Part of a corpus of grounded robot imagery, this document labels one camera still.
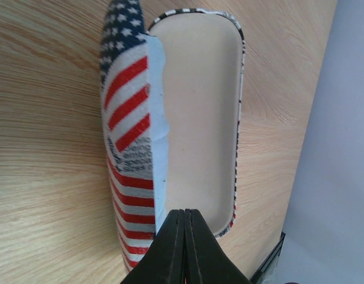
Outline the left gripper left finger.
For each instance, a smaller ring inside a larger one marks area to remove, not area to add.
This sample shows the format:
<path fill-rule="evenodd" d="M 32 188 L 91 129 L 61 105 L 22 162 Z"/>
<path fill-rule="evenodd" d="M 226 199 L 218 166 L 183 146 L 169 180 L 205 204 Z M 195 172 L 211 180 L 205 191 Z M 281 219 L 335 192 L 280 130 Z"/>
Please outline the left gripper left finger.
<path fill-rule="evenodd" d="M 182 284 L 185 282 L 185 212 L 171 210 L 148 252 L 122 283 Z"/>

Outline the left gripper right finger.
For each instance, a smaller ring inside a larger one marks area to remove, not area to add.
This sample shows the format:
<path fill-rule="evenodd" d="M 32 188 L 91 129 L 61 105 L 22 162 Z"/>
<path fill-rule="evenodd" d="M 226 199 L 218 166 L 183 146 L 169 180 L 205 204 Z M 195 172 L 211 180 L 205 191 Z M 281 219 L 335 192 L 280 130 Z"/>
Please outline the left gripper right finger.
<path fill-rule="evenodd" d="M 186 283 L 249 283 L 226 256 L 197 209 L 185 210 Z"/>

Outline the flag print glasses case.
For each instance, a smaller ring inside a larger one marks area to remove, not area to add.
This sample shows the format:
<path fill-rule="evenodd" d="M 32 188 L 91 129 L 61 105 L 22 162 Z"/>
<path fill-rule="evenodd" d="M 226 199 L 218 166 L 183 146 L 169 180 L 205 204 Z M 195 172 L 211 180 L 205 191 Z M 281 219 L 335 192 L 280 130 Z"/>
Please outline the flag print glasses case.
<path fill-rule="evenodd" d="M 127 270 L 156 234 L 147 36 L 162 43 L 169 124 L 166 212 L 197 209 L 221 237 L 236 218 L 245 41 L 229 13 L 173 9 L 146 26 L 139 1 L 111 1 L 102 28 L 101 115 Z"/>

